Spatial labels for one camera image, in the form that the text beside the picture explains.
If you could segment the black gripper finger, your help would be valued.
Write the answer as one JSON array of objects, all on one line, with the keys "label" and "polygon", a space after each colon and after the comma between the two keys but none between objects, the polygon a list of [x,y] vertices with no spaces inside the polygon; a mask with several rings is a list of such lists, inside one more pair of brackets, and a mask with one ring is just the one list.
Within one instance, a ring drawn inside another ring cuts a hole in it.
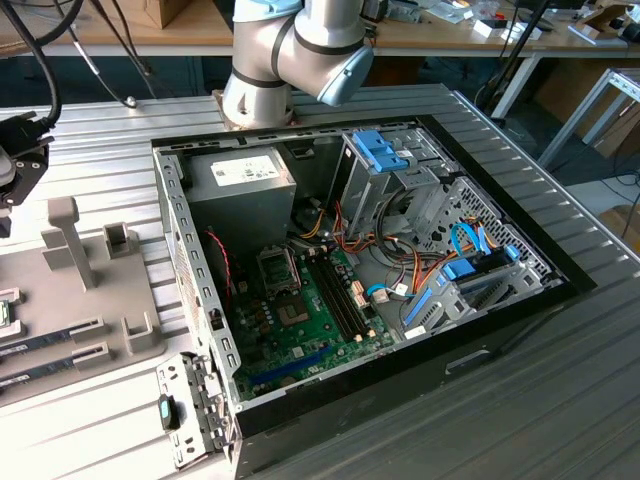
[{"label": "black gripper finger", "polygon": [[9,159],[11,180],[4,185],[4,205],[19,206],[41,180],[49,166],[49,146]]}]

